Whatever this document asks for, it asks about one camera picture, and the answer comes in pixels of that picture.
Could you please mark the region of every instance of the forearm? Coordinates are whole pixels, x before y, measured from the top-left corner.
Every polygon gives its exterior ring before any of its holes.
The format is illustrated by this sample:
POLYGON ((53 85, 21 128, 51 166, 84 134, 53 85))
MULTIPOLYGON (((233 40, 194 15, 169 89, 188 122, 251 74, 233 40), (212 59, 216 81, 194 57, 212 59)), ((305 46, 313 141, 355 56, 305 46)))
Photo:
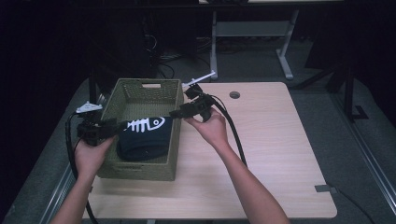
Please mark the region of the forearm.
POLYGON ((268 189, 249 171, 227 144, 215 147, 230 175, 250 223, 289 223, 268 189))
POLYGON ((92 182, 93 177, 79 178, 76 181, 51 224, 81 223, 92 182))

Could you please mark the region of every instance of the basket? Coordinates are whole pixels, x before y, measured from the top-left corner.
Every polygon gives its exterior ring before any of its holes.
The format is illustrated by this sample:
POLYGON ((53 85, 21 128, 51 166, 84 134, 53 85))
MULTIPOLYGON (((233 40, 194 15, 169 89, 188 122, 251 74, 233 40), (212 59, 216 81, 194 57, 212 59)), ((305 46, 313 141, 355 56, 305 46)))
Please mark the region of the basket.
MULTIPOLYGON (((120 78, 111 93, 102 119, 118 122, 166 117, 183 104, 180 80, 120 78)), ((118 137, 110 146, 98 176, 113 179, 172 181, 176 178, 180 119, 174 119, 168 153, 148 161, 123 161, 116 152, 118 137)))

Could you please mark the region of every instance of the hand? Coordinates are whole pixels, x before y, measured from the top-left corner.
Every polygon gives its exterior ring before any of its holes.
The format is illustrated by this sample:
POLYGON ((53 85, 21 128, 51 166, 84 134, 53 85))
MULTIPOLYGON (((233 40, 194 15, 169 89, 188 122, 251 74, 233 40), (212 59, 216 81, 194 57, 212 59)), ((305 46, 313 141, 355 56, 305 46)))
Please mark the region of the hand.
POLYGON ((82 139, 78 142, 75 152, 78 178, 94 179, 113 140, 114 137, 107 138, 105 142, 96 147, 88 145, 82 139))
POLYGON ((211 117, 207 122, 200 122, 195 118, 186 120, 192 125, 214 149, 228 146, 225 118, 214 108, 210 109, 211 117))

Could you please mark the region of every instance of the white fish bone graphic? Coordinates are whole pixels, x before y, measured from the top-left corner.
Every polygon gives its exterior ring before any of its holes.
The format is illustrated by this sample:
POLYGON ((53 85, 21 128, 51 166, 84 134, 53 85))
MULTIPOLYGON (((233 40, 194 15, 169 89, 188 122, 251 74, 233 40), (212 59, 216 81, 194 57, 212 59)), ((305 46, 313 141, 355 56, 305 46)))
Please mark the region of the white fish bone graphic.
POLYGON ((137 120, 132 120, 131 122, 128 122, 128 126, 124 131, 127 131, 131 127, 132 132, 145 132, 146 127, 148 131, 156 130, 159 129, 163 124, 165 123, 165 118, 159 117, 157 119, 154 119, 152 122, 154 126, 151 127, 149 123, 149 119, 137 119, 137 120))

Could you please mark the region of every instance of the folded shirt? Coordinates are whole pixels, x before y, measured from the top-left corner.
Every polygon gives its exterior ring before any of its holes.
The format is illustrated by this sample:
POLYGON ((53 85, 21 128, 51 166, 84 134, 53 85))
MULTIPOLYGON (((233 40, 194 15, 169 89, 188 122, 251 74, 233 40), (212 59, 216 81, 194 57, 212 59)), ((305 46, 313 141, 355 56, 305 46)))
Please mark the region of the folded shirt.
POLYGON ((125 161, 146 161, 168 152, 173 120, 170 117, 128 121, 119 133, 117 154, 125 161))

